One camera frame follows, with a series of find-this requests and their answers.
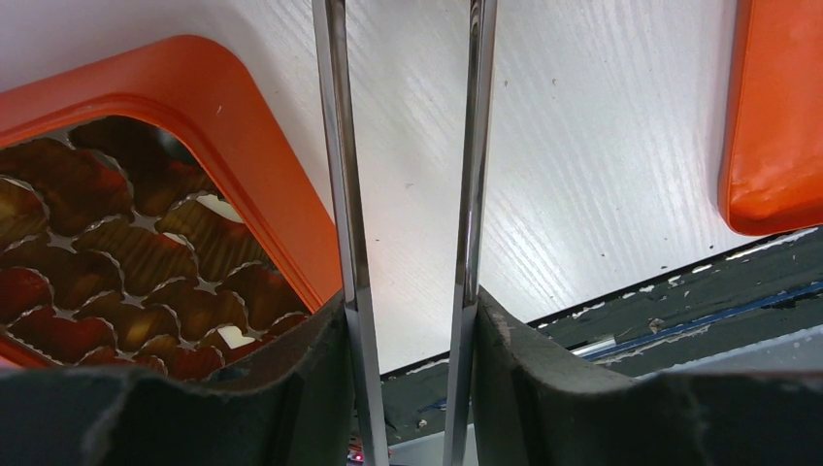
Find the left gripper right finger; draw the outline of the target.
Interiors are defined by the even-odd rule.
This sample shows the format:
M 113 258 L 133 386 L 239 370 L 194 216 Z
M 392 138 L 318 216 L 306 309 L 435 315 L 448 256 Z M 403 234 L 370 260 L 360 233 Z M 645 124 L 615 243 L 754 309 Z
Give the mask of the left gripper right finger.
M 584 360 L 478 294 L 472 407 L 482 465 L 818 465 L 820 372 L 668 372 Z

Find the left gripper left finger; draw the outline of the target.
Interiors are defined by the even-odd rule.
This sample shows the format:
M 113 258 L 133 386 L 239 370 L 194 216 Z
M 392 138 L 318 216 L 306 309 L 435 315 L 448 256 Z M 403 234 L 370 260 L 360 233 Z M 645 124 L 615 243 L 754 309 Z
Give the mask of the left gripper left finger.
M 201 382 L 139 365 L 5 370 L 5 465 L 342 465 L 354 393 L 343 298 Z

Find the metal serving tongs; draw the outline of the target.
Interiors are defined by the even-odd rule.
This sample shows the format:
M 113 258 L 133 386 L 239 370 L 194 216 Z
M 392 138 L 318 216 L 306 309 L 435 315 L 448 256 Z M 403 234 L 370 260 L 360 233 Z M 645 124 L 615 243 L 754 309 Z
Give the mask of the metal serving tongs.
M 448 360 L 445 465 L 465 461 L 486 187 L 498 4 L 473 1 L 461 196 Z M 316 61 L 350 336 L 355 398 L 368 465 L 389 462 L 347 55 L 346 4 L 312 3 Z

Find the orange chocolate box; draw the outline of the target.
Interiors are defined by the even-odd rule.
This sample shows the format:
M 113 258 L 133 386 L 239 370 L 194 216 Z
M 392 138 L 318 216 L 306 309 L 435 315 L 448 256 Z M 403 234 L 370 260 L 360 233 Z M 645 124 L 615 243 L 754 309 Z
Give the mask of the orange chocolate box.
M 1 95 L 1 365 L 200 380 L 341 287 L 334 225 L 231 51 L 164 39 Z

